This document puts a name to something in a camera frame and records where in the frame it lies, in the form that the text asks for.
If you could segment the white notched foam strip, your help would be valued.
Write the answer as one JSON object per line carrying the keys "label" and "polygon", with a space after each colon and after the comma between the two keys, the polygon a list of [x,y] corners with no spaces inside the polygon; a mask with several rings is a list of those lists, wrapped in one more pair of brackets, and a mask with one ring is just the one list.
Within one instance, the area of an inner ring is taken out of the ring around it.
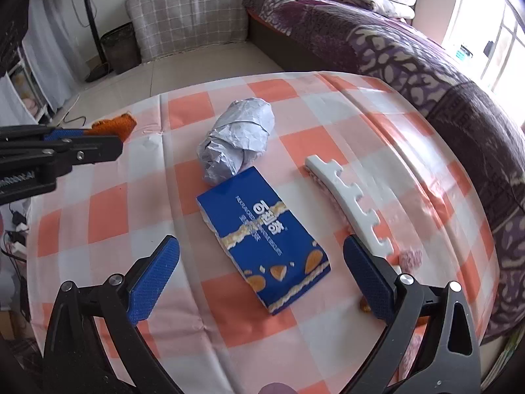
{"label": "white notched foam strip", "polygon": [[344,182],[341,178],[344,169],[338,162],[334,159],[326,162],[318,155],[311,155],[305,159],[305,167],[330,193],[355,234],[373,255],[386,259],[393,254],[390,238],[380,238],[375,233],[374,228],[380,224],[377,212],[373,209],[365,211],[360,206],[363,191],[355,182]]}

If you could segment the black waste basket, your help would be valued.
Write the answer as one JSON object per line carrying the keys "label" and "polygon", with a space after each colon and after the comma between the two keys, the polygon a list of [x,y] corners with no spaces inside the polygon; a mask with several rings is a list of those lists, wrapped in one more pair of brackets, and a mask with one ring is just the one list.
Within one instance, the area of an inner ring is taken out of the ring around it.
{"label": "black waste basket", "polygon": [[140,65],[140,49],[131,22],[110,30],[100,41],[110,66],[117,75]]}

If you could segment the grey paper ball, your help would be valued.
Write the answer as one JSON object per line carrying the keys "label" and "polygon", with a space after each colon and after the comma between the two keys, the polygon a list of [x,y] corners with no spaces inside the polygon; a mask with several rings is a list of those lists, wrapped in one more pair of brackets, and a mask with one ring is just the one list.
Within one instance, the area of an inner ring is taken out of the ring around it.
{"label": "grey paper ball", "polygon": [[266,100],[251,97],[230,103],[198,145],[204,181],[217,185],[250,166],[266,151],[274,126]]}

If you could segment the grey plaid cushion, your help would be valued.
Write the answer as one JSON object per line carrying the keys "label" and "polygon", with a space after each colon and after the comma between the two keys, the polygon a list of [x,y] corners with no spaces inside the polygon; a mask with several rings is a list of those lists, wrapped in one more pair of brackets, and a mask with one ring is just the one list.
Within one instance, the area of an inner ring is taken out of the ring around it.
{"label": "grey plaid cushion", "polygon": [[125,0],[141,59],[245,41],[243,0]]}

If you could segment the black floor stand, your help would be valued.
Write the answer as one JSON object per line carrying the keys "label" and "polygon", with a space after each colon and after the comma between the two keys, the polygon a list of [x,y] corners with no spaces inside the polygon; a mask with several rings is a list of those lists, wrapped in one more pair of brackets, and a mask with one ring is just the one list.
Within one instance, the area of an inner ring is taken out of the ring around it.
{"label": "black floor stand", "polygon": [[86,83],[93,83],[97,80],[100,80],[104,78],[106,75],[109,75],[111,72],[111,66],[110,63],[106,57],[106,54],[104,53],[101,41],[100,41],[100,35],[96,27],[95,19],[94,19],[94,9],[92,7],[92,1],[91,0],[84,0],[85,5],[85,13],[87,16],[88,21],[88,27],[91,31],[92,38],[94,41],[94,45],[96,47],[100,63],[95,66],[93,69],[90,70],[89,75],[85,79]]}

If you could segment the blue biscuit box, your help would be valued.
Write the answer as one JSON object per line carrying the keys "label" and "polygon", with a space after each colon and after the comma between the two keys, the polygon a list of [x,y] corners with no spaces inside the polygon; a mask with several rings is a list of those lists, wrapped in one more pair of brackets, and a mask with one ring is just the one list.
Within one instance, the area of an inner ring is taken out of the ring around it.
{"label": "blue biscuit box", "polygon": [[255,167],[197,197],[208,228],[271,315],[331,271],[326,252]]}

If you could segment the orange white checkered tablecloth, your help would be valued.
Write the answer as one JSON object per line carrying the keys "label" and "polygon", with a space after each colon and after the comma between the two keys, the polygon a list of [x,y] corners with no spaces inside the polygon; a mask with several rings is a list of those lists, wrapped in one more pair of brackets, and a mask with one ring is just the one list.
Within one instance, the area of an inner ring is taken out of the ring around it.
{"label": "orange white checkered tablecloth", "polygon": [[153,310],[130,314],[183,391],[338,393],[385,329],[345,263],[352,231],[402,278],[458,282],[485,335],[499,276],[490,225],[450,146],[390,86],[236,77],[119,115],[135,122],[120,157],[74,168],[31,202],[39,344],[66,282],[99,285],[175,237]]}

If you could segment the purple patterned bed quilt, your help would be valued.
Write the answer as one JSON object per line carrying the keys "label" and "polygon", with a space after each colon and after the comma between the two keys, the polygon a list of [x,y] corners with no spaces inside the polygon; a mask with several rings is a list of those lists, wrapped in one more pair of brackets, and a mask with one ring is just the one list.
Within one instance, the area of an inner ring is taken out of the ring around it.
{"label": "purple patterned bed quilt", "polygon": [[335,0],[243,0],[272,35],[264,50],[375,77],[408,100],[465,167],[495,243],[500,278],[486,339],[524,318],[524,135],[433,41],[397,20]]}

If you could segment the long orange peel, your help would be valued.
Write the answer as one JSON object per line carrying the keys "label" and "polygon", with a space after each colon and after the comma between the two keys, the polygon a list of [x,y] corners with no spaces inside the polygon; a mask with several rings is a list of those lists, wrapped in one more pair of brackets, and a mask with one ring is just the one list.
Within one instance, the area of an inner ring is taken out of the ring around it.
{"label": "long orange peel", "polygon": [[362,297],[360,299],[360,310],[363,311],[363,312],[366,312],[366,313],[370,313],[371,312],[371,308],[366,300],[365,297]]}

